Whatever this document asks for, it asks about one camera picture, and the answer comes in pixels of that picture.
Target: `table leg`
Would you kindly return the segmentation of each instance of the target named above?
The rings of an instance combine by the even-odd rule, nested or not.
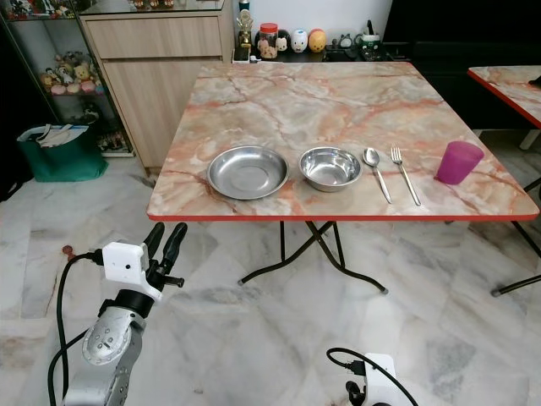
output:
[[[531,182],[528,186],[524,188],[527,192],[534,189],[535,187],[539,186],[541,184],[541,178],[534,180]],[[526,232],[524,228],[518,223],[518,222],[512,222],[513,226],[518,230],[518,232],[524,237],[524,239],[527,241],[528,244],[530,244],[530,247],[535,251],[535,253],[541,258],[541,249],[538,247],[537,244],[535,244],[535,241],[533,241],[532,237],[529,236],[529,234]],[[523,288],[527,285],[531,285],[532,283],[541,282],[541,275],[537,275],[536,277],[530,277],[529,279],[524,279],[520,282],[512,283],[509,286],[505,286],[504,288],[497,288],[494,289],[491,293],[494,297],[501,296],[502,294],[507,294],[512,290]]]
[[[366,275],[363,275],[361,273],[351,272],[345,267],[346,264],[344,263],[344,254],[342,253],[342,245],[340,244],[340,236],[338,235],[338,227],[335,228],[335,239],[336,239],[336,246],[338,248],[338,256],[340,257],[341,264],[336,262],[335,256],[331,253],[331,250],[329,250],[329,247],[327,247],[327,244],[323,240],[323,237],[321,236],[321,233],[317,229],[315,224],[313,222],[306,222],[306,224],[308,225],[308,228],[310,229],[312,234],[316,236],[316,241],[319,243],[319,245],[320,245],[321,249],[323,250],[323,252],[325,252],[325,255],[327,255],[327,259],[329,260],[329,262],[338,271],[340,271],[342,273],[345,273],[349,277],[355,277],[357,279],[362,279],[365,282],[373,284],[383,294],[388,294],[389,293],[389,289],[384,287],[381,283],[379,283],[375,279],[373,279],[371,277],[367,277]]]
[[[365,275],[362,275],[360,273],[349,271],[346,268],[346,261],[344,259],[344,253],[342,251],[342,243],[340,241],[340,234],[338,233],[338,226],[336,222],[326,222],[322,227],[319,229],[315,226],[313,222],[306,222],[306,225],[312,232],[312,237],[310,237],[301,247],[293,253],[289,258],[286,258],[285,253],[285,235],[284,235],[284,223],[280,222],[280,248],[281,248],[281,261],[278,262],[275,265],[267,266],[265,268],[261,268],[257,271],[254,271],[247,275],[246,277],[243,277],[241,280],[238,281],[239,285],[244,285],[247,281],[262,275],[267,272],[275,271],[276,269],[282,268],[284,266],[287,266],[291,264],[293,261],[295,261],[310,245],[312,245],[315,241],[318,242],[323,252],[325,252],[325,255],[327,256],[327,259],[329,262],[340,272],[348,275],[349,277],[355,277],[357,279],[361,279],[365,282],[371,283],[377,289],[381,291],[383,294],[388,294],[389,290],[385,288],[383,285],[378,283],[375,279],[371,277],[367,277]],[[335,240],[336,240],[336,247],[338,249],[338,257],[340,260],[340,263],[338,263],[334,257],[334,255],[331,253],[331,250],[329,250],[329,247],[323,240],[322,234],[327,231],[330,227],[333,227],[333,231],[335,234]]]
[[[530,146],[532,146],[533,142],[538,138],[539,133],[541,132],[540,129],[531,129],[526,137],[524,137],[524,140],[522,140],[521,144],[519,145],[519,148],[521,150],[527,150]]]

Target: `spoon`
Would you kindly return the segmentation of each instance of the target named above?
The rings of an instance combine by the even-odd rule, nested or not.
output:
[[[364,150],[363,160],[366,162],[367,165],[370,165],[378,174],[378,178],[380,179],[380,186],[381,190],[383,191],[383,195],[387,199],[389,203],[392,203],[391,195],[389,195],[389,190],[387,190],[387,185],[385,184],[385,180],[383,180],[383,176],[381,176],[381,172],[378,169],[378,163],[380,163],[380,156],[376,152],[374,148],[367,148]]]

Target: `trophy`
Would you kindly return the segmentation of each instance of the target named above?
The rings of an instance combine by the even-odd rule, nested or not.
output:
[[[252,25],[254,24],[250,12],[246,9],[241,10],[237,17],[237,23],[240,28],[238,32],[238,45],[242,48],[250,48],[252,46]]]

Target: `fork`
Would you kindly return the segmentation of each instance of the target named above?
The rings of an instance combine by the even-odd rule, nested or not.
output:
[[[409,180],[409,177],[407,176],[406,169],[402,165],[402,154],[400,153],[400,148],[397,146],[391,147],[391,160],[400,167],[402,170],[402,173],[404,174],[404,178],[406,178],[407,187],[409,188],[410,193],[413,196],[413,199],[415,200],[415,204],[417,206],[421,206],[421,201],[419,200],[417,193],[415,193],[415,189],[413,188],[412,182]]]

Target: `red lid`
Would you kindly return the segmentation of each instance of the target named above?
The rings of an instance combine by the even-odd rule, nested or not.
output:
[[[266,34],[278,32],[278,24],[264,23],[260,26],[260,31],[265,32]]]

